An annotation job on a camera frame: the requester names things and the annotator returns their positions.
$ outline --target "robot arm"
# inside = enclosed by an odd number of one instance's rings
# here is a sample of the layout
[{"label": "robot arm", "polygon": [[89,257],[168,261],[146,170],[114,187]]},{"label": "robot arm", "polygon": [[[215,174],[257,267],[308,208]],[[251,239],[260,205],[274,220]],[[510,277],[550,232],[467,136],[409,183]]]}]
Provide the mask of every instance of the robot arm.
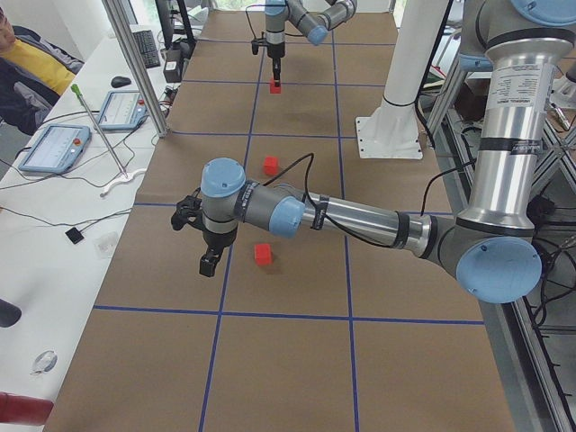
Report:
[{"label": "robot arm", "polygon": [[[534,225],[526,208],[554,64],[576,41],[576,2],[547,2],[557,14],[555,26],[534,17],[542,12],[534,7],[540,3],[528,0],[466,5],[475,13],[472,36],[485,45],[494,69],[468,207],[455,220],[386,211],[289,186],[265,187],[247,181],[237,162],[215,159],[202,173],[203,200],[187,197],[172,220],[176,230],[191,223],[203,231],[208,251],[201,273],[213,275],[244,221],[287,238],[304,224],[338,228],[376,246],[406,248],[442,266],[486,302],[513,302],[536,286],[542,264],[530,244]],[[463,43],[470,43],[464,35]]]},{"label": "robot arm", "polygon": [[357,0],[326,0],[330,7],[322,13],[311,14],[302,0],[266,0],[265,37],[252,40],[252,53],[266,47],[272,59],[274,86],[280,86],[281,58],[285,55],[284,26],[289,21],[313,45],[320,45],[330,30],[348,21],[356,13]]}]

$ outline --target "gray floor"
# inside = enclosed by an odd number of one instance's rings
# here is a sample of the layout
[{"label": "gray floor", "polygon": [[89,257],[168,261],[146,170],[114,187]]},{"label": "gray floor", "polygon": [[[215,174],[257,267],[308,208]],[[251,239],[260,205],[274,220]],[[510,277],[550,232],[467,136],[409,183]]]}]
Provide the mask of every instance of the gray floor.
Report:
[{"label": "gray floor", "polygon": [[0,178],[8,171],[8,165],[14,162],[18,150],[26,147],[30,137],[24,135],[14,126],[0,121]]}]

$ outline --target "black cylinder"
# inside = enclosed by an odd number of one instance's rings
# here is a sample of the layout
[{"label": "black cylinder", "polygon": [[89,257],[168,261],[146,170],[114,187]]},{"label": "black cylinder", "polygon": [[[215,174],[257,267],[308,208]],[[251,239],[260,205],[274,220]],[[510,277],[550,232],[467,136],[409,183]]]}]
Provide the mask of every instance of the black cylinder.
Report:
[{"label": "black cylinder", "polygon": [[18,322],[21,316],[22,311],[20,308],[14,306],[8,301],[0,299],[0,327],[13,326]]}]

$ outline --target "yellow shirt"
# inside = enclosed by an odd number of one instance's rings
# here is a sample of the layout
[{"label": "yellow shirt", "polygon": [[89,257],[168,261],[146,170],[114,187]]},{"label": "yellow shirt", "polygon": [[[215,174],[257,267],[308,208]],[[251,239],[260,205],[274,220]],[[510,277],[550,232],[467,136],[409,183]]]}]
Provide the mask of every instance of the yellow shirt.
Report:
[{"label": "yellow shirt", "polygon": [[59,95],[64,93],[75,77],[50,54],[19,39],[9,51],[0,53],[0,57],[26,69]]}]

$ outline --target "keyboard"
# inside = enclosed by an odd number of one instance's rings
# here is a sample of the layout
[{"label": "keyboard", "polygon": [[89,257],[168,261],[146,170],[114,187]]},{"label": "keyboard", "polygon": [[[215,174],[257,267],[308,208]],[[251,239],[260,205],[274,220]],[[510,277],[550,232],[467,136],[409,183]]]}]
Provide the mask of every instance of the keyboard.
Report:
[{"label": "keyboard", "polygon": [[136,41],[136,45],[138,45],[138,50],[142,55],[146,69],[160,66],[160,57],[158,56],[152,30],[135,31],[132,34],[134,35],[134,40]]}]

